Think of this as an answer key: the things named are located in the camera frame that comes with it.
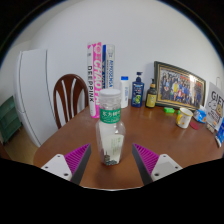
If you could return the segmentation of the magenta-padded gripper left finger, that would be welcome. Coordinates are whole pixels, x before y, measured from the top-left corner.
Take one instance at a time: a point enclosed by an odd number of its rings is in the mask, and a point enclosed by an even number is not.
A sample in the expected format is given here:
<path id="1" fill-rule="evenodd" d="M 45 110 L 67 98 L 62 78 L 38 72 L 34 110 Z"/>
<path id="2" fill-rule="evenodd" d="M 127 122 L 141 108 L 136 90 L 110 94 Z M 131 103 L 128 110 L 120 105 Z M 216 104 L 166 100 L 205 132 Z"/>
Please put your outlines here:
<path id="1" fill-rule="evenodd" d="M 79 185 L 90 155 L 91 145 L 86 144 L 66 155 L 56 154 L 42 169 Z"/>

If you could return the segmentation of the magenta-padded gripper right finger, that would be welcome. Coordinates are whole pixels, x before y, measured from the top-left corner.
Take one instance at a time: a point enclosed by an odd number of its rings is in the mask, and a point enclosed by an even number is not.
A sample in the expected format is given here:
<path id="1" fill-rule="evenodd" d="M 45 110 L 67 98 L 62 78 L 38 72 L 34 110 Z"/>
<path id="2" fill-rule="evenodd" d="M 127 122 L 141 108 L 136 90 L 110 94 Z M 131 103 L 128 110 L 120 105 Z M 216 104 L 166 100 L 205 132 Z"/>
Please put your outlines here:
<path id="1" fill-rule="evenodd" d="M 144 185 L 182 169 L 182 167 L 167 154 L 158 155 L 136 143 L 132 145 L 132 154 Z"/>

